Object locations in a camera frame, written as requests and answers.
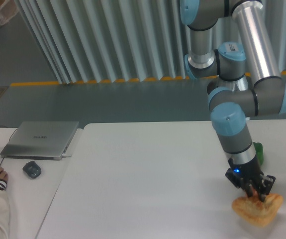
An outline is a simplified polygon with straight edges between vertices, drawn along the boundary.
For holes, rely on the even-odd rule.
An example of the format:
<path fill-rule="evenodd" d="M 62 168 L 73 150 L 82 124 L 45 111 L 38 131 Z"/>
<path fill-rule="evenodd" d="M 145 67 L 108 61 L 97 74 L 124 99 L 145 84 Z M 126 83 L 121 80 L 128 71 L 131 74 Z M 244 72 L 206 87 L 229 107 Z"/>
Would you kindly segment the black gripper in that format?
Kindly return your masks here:
<path fill-rule="evenodd" d="M 254 188 L 260 201 L 266 199 L 274 185 L 275 177 L 263 175 L 256 155 L 244 164 L 235 164 L 234 160 L 229 158 L 228 164 L 230 168 L 226 171 L 225 176 L 236 188 L 243 189 L 248 198 L 253 196 Z"/>

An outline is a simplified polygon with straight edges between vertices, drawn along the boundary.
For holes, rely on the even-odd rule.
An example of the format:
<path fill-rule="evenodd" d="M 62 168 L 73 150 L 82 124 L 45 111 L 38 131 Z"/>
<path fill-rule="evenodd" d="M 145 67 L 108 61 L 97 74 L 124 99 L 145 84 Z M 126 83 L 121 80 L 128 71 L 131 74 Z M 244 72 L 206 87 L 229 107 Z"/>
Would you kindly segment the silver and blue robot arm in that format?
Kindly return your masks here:
<path fill-rule="evenodd" d="M 191 79 L 216 75 L 208 85 L 210 119 L 227 156 L 226 177 L 248 197 L 264 201 L 275 177 L 261 171 L 246 118 L 286 113 L 282 80 L 259 0 L 183 0 L 181 21 L 190 29 L 191 49 L 185 67 Z M 231 17 L 241 43 L 212 46 L 219 19 Z"/>

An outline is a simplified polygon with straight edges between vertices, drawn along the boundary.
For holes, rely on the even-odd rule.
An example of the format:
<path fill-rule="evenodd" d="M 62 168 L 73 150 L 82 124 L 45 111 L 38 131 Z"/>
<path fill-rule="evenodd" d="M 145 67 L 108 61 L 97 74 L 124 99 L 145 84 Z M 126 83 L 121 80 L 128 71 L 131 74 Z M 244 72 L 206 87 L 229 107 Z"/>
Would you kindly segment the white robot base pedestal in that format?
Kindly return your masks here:
<path fill-rule="evenodd" d="M 207 94 L 210 95 L 210 93 L 218 87 L 217 81 L 210 81 L 207 85 Z"/>

